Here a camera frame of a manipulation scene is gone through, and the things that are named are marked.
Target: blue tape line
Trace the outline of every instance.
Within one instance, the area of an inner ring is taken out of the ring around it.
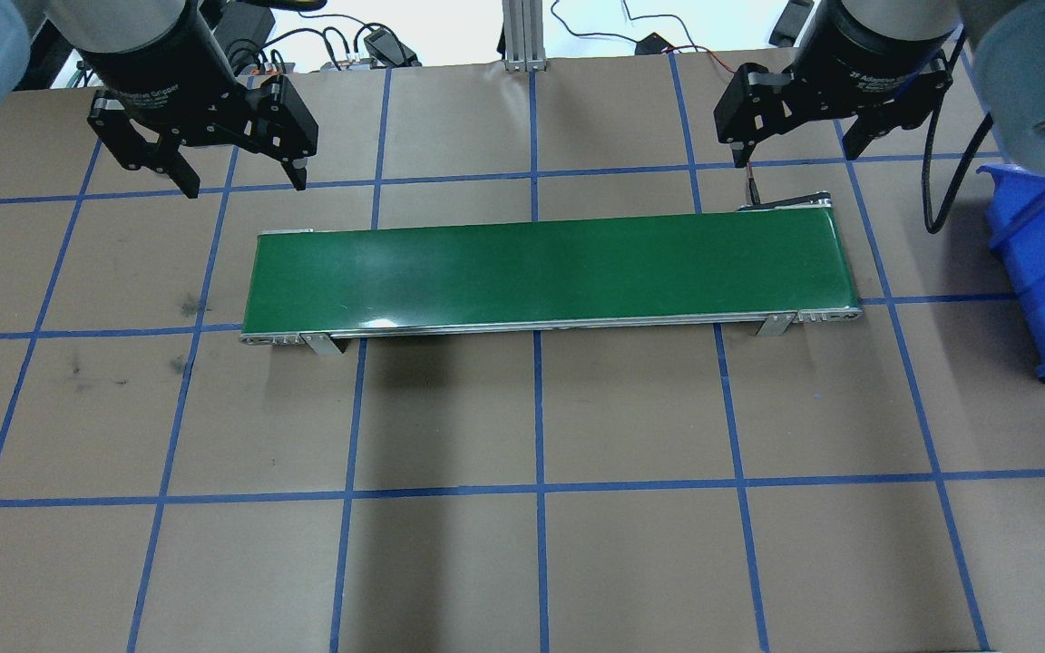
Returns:
[[[594,167],[584,169],[540,169],[539,177],[598,177],[600,174],[640,174],[644,172],[684,172],[688,164]]]
[[[760,650],[768,653],[768,627],[764,615],[764,596],[760,591],[760,570],[756,560],[756,538],[752,536],[752,515],[747,504],[747,484],[744,480],[744,464],[739,449],[737,430],[737,406],[733,404],[732,377],[728,375],[728,356],[725,354],[725,334],[720,324],[713,324],[713,335],[717,342],[717,359],[720,364],[720,388],[725,398],[725,419],[728,422],[728,443],[733,454],[733,472],[737,476],[737,500],[741,512],[741,530],[744,533],[744,557],[747,560],[747,579],[752,590],[752,612],[756,614],[756,635],[760,639]]]
[[[586,481],[586,483],[543,484],[544,493],[576,493],[603,491],[680,491],[680,489],[729,489],[813,486],[863,486],[881,484],[932,484],[933,472],[904,472],[904,474],[850,474],[829,476],[758,476],[737,479],[676,479],[663,481]],[[1019,479],[1045,479],[1041,468],[1021,470],[942,471],[947,483],[962,481],[995,481]],[[511,484],[502,486],[441,486],[390,489],[354,489],[353,498],[412,498],[426,496],[485,496],[535,493],[538,485]],[[55,508],[86,506],[165,506],[208,504],[272,504],[286,500],[336,500],[345,498],[344,491],[279,491],[245,493],[198,493],[198,495],[167,496],[70,496],[40,498],[0,498],[0,508]]]
[[[1016,301],[1013,293],[970,293],[958,295],[908,295],[903,298],[862,298],[862,306],[922,305],[922,303]]]
[[[947,481],[1045,479],[1045,470],[943,471],[942,477]]]
[[[153,532],[147,537],[147,551],[144,553],[144,567],[140,573],[140,590],[136,592],[136,607],[132,614],[132,625],[127,628],[127,653],[136,650],[136,640],[140,637],[140,621],[144,615],[144,603],[147,601],[147,585],[153,578],[153,562],[156,560],[156,545],[159,544],[159,530],[163,523],[163,504],[156,506],[153,516]]]
[[[74,203],[78,201],[79,201],[78,195],[37,195],[29,197],[0,197],[0,204]]]
[[[834,120],[834,129],[837,136],[842,137],[841,122]],[[865,196],[862,193],[862,185],[857,181],[857,170],[854,170],[853,162],[845,162],[845,169],[849,172],[849,181],[853,183],[854,195],[857,199],[857,207],[862,214],[862,225],[865,227],[865,236],[869,241],[869,248],[874,252],[874,261],[878,270],[878,278],[882,281],[882,293],[887,301],[892,293],[889,290],[889,279],[886,277],[882,261],[882,250],[878,248],[877,236],[874,232],[874,224],[869,220],[868,210],[865,204]],[[950,506],[950,493],[946,491],[946,479],[942,475],[942,463],[938,460],[938,452],[933,445],[933,435],[930,433],[929,419],[925,416],[925,404],[922,402],[921,389],[918,388],[918,376],[913,373],[913,363],[909,356],[909,348],[905,344],[905,334],[901,327],[901,319],[898,316],[898,307],[889,301],[889,320],[892,324],[892,332],[898,343],[898,351],[901,355],[901,363],[905,368],[905,381],[909,384],[909,393],[913,400],[913,410],[918,414],[918,426],[922,430],[922,443],[925,446],[925,454],[930,460],[930,471],[934,479],[934,486],[938,491],[938,500],[942,505],[942,516],[946,520],[946,531],[950,534],[950,545],[953,550],[954,561],[958,565],[958,576],[961,579],[962,591],[966,592],[966,604],[970,608],[971,622],[974,626],[974,634],[978,637],[978,645],[981,649],[990,649],[986,639],[986,628],[982,623],[981,610],[978,607],[978,599],[974,596],[974,584],[971,582],[970,569],[966,565],[966,554],[962,553],[961,538],[958,536],[958,524],[954,520],[953,509]]]
[[[684,151],[688,153],[688,174],[692,182],[692,209],[700,210],[700,181],[696,174],[696,149],[692,146],[692,127],[688,123],[688,107],[684,104],[684,87],[679,81],[679,65],[676,53],[668,53],[668,64],[671,66],[671,83],[676,88],[676,107],[679,108],[679,123],[684,130]]]
[[[328,631],[328,649],[336,653],[341,649],[341,611],[345,602],[345,565],[349,555],[349,524],[353,517],[354,484],[357,474],[357,441],[361,434],[361,393],[366,384],[366,358],[369,340],[362,339],[357,346],[357,372],[353,380],[353,419],[349,424],[349,454],[346,458],[345,491],[341,500],[341,534],[336,544],[336,582],[333,584],[333,612]]]
[[[75,229],[75,223],[79,219],[79,210],[83,208],[83,195],[87,192],[87,184],[91,181],[91,174],[95,170],[95,162],[99,160],[99,146],[102,145],[100,141],[95,141],[95,148],[92,149],[91,160],[87,162],[87,171],[84,173],[84,181],[79,185],[79,197],[75,200],[75,206],[71,210],[71,217],[67,219],[66,231],[63,232],[62,243],[59,244],[59,255],[54,259],[54,267],[51,270],[50,280],[47,281],[46,290],[43,293],[43,303],[38,309],[38,316],[34,318],[34,329],[33,331],[40,331],[43,327],[43,321],[46,320],[46,311],[50,309],[51,297],[54,294],[54,285],[59,283],[59,273],[63,270],[63,261],[67,257],[67,248],[71,244],[71,234],[73,234]],[[26,344],[26,353],[22,359],[22,365],[18,369],[18,377],[16,379],[16,384],[10,392],[10,401],[7,403],[7,410],[5,410],[5,415],[3,417],[3,426],[0,427],[0,459],[3,456],[3,447],[5,442],[7,442],[7,434],[10,430],[10,423],[14,421],[14,412],[18,405],[18,396],[22,394],[22,386],[26,380],[26,369],[30,367],[30,360],[34,354],[34,346],[37,346],[38,340],[31,337]]]
[[[547,574],[547,444],[544,443],[542,403],[542,332],[532,334],[534,342],[534,479],[535,530],[539,556],[539,650],[551,653],[551,600]]]
[[[527,101],[528,117],[531,123],[531,223],[539,221],[539,83],[535,71],[530,71],[527,80],[527,91],[530,98]]]
[[[214,331],[239,331],[243,324],[239,322],[225,322],[222,324],[204,324],[201,331],[211,333]]]
[[[381,179],[381,185],[407,185],[407,183],[449,183],[449,182],[497,182],[502,179],[530,179],[531,172],[488,172],[483,174],[442,174],[438,177],[394,177]]]
[[[812,486],[869,486],[881,484],[930,484],[930,472],[909,472],[909,474],[849,474],[834,476],[771,476],[744,479],[750,488],[785,488]]]
[[[389,124],[389,88],[393,81],[394,69],[386,69],[386,84],[381,88],[381,123],[377,127],[377,164],[374,169],[374,206],[373,215],[369,218],[369,229],[377,229],[377,219],[381,211],[381,169],[386,166],[386,127]]]
[[[975,158],[999,158],[1000,153],[978,153]],[[933,155],[934,160],[958,160],[961,154],[939,153]],[[860,157],[858,162],[921,162],[921,155],[882,155],[872,157]],[[845,162],[844,158],[810,158],[810,160],[775,160],[775,161],[754,161],[756,167],[784,167],[800,165],[827,165]],[[734,168],[730,162],[694,162],[694,164],[673,164],[673,165],[646,165],[626,167],[598,167],[581,169],[536,169],[519,170],[518,172],[492,172],[484,174],[448,174],[439,177],[395,177],[375,179],[346,179],[340,182],[309,182],[309,189],[339,189],[340,187],[351,186],[390,186],[403,185],[404,183],[445,183],[445,182],[494,182],[498,179],[531,179],[534,177],[597,177],[602,174],[641,174],[649,172],[684,172],[695,169],[725,169]],[[292,186],[285,183],[256,183],[256,185],[232,186],[231,193],[257,193],[266,190],[288,190]],[[201,194],[223,193],[224,187],[211,187],[211,189],[200,189]],[[130,190],[121,193],[90,193],[84,195],[87,202],[94,200],[114,200],[129,197],[162,197],[176,196],[177,190]],[[26,203],[67,203],[78,200],[76,195],[33,195],[25,197],[0,197],[0,204],[26,204]]]
[[[219,252],[220,234],[224,232],[224,214],[229,206],[229,193],[232,187],[232,178],[236,173],[237,155],[240,148],[232,149],[232,157],[229,159],[228,172],[224,176],[224,191],[220,194],[220,207],[216,212],[216,224],[212,228],[212,240],[208,248],[208,260],[204,264],[204,281],[200,286],[200,305],[195,310],[195,323],[192,324],[191,344],[188,348],[188,359],[183,367],[183,378],[180,380],[180,392],[177,396],[176,414],[171,418],[171,430],[168,436],[167,450],[163,454],[163,472],[161,474],[161,486],[159,486],[160,499],[167,496],[167,489],[171,481],[171,470],[176,463],[177,445],[180,442],[180,426],[183,425],[183,413],[188,400],[188,389],[191,386],[191,372],[196,363],[196,353],[200,351],[200,335],[203,333],[204,314],[207,312],[208,294],[211,289],[212,270],[216,267],[216,253]],[[140,589],[136,592],[136,607],[132,613],[132,627],[127,630],[127,653],[134,653],[136,643],[140,639],[140,624],[142,613],[144,613],[144,602],[147,599],[147,586],[153,575],[153,565],[156,562],[156,549],[159,545],[159,533],[163,521],[163,502],[157,502],[156,513],[153,517],[153,529],[147,537],[147,551],[144,553],[144,567],[140,574]]]

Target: green conveyor belt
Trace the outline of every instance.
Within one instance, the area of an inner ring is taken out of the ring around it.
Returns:
[[[783,321],[779,332],[788,322],[858,314],[833,210],[818,206],[265,232],[240,339],[299,344],[307,334],[340,341],[747,320]]]

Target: metal bracket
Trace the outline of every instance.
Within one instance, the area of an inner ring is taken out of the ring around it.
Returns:
[[[503,33],[507,71],[547,70],[540,0],[503,0]]]
[[[796,320],[795,312],[770,314],[764,320],[764,324],[760,324],[760,329],[756,334],[759,339],[771,339],[784,334],[789,324],[792,324],[794,320]]]
[[[349,347],[348,341],[335,341],[328,333],[302,333],[301,340],[319,355],[340,355]]]

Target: black cable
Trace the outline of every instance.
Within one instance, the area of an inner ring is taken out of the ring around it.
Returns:
[[[551,5],[551,16],[555,17],[555,20],[559,21],[560,24],[563,24],[563,29],[567,30],[567,33],[572,34],[572,37],[578,37],[578,38],[614,37],[614,38],[622,38],[623,41],[638,43],[638,41],[635,41],[631,37],[624,37],[622,33],[614,33],[612,31],[575,31],[574,29],[572,29],[572,26],[567,25],[567,21],[563,20],[563,17],[560,17],[559,14],[555,13],[555,7],[559,5],[560,1],[562,0],[555,0],[555,3]]]
[[[340,29],[336,29],[335,26],[331,26],[330,25],[330,26],[327,26],[325,29],[320,30],[320,33],[322,33],[322,37],[328,38],[328,32],[330,32],[330,31],[335,31],[336,34],[338,34],[338,37],[341,37],[341,44],[345,46],[345,54],[348,55],[348,53],[349,53],[349,40],[348,40],[348,38],[345,38],[345,32],[341,31]]]
[[[285,57],[282,57],[280,50],[274,48],[271,52],[269,52],[269,61],[278,68],[279,73],[285,74],[289,71],[289,67],[287,67],[285,63]]]
[[[307,16],[304,13],[299,14],[302,18],[349,18],[349,20],[355,22],[356,24],[366,24],[366,21],[361,20],[357,17],[348,16],[348,14],[314,14],[314,16]]]
[[[947,73],[953,74],[954,67],[958,65],[958,59],[961,57],[963,46],[966,46],[966,29],[958,33],[958,41],[954,43],[953,51],[946,60]],[[937,234],[938,231],[942,231],[942,227],[946,226],[946,219],[950,217],[950,209],[954,199],[958,196],[958,189],[961,187],[962,179],[966,178],[966,171],[970,169],[974,155],[978,154],[978,148],[982,146],[982,141],[986,139],[986,134],[994,125],[994,119],[988,114],[978,129],[974,130],[974,137],[966,145],[966,153],[958,161],[958,169],[954,170],[954,178],[951,178],[950,187],[946,190],[946,197],[943,199],[938,214],[934,216],[933,199],[930,191],[930,167],[933,163],[933,138],[937,136],[938,122],[942,117],[942,102],[945,98],[944,94],[939,95],[937,104],[934,104],[933,111],[930,113],[930,124],[925,130],[925,151],[922,155],[922,216],[925,219],[925,230],[930,234]]]
[[[333,66],[336,67],[336,70],[341,70],[341,64],[336,63],[336,55],[333,53],[333,45],[328,42],[328,37],[325,37],[325,33],[322,31],[317,31],[316,29],[310,28],[310,26],[299,26],[299,28],[287,30],[285,33],[279,34],[277,38],[271,38],[271,40],[264,42],[264,45],[261,45],[261,48],[269,48],[270,45],[276,45],[277,42],[285,40],[285,38],[293,37],[295,33],[302,33],[306,31],[316,33],[317,37],[320,37],[320,42],[323,43],[325,51],[328,52],[328,59],[333,62]]]
[[[389,25],[386,24],[363,24],[361,26],[361,29],[358,29],[357,32],[353,34],[353,51],[361,53],[361,48],[357,45],[357,40],[359,40],[361,33],[363,31],[365,31],[366,29],[369,29],[369,31],[377,31],[378,28],[388,31],[390,37],[393,37],[394,41],[397,42],[397,49],[402,51],[402,63],[410,62],[410,55],[405,53],[405,45],[403,45],[401,39],[394,33],[394,30],[390,29]]]
[[[958,169],[954,170],[954,176],[950,179],[950,187],[946,189],[946,197],[942,199],[942,207],[938,210],[938,215],[932,219],[930,217],[933,212],[929,197],[930,182],[929,178],[925,174],[928,172],[928,167],[924,166],[922,168],[924,170],[922,182],[925,183],[925,190],[922,193],[922,202],[925,203],[925,230],[929,231],[930,234],[937,234],[938,231],[942,231],[942,227],[946,226],[946,219],[950,217],[950,209],[953,207],[954,199],[958,197],[958,189],[961,187],[962,179],[966,178],[966,171],[970,169],[971,162],[974,162],[974,157],[978,154],[978,148],[982,146],[982,141],[986,139],[986,134],[991,133],[992,127],[994,127],[994,117],[991,114],[986,114],[986,117],[983,117],[982,122],[979,123],[978,129],[974,130],[974,137],[966,145],[966,153],[962,153],[961,160],[958,160]]]
[[[233,45],[236,45],[237,43],[245,43],[246,45],[241,45],[239,48],[233,48]],[[235,40],[232,40],[232,42],[228,44],[229,64],[235,62],[237,54],[241,52],[249,52],[252,54],[252,61],[257,64],[258,69],[264,69],[264,48],[261,48],[256,41],[253,41],[250,38],[235,38]],[[240,71],[243,69],[245,66],[241,65],[237,67],[237,69],[233,70],[232,74],[240,74]]]
[[[621,3],[623,4],[623,14],[626,14],[627,20],[631,22],[643,20],[644,18],[675,18],[676,22],[679,23],[679,26],[684,28],[684,37],[688,38],[688,45],[692,45],[693,48],[696,46],[696,40],[692,38],[692,32],[689,32],[688,24],[684,23],[684,19],[677,17],[676,14],[644,14],[642,17],[633,17],[631,16],[630,8],[627,7],[627,0],[621,0]]]

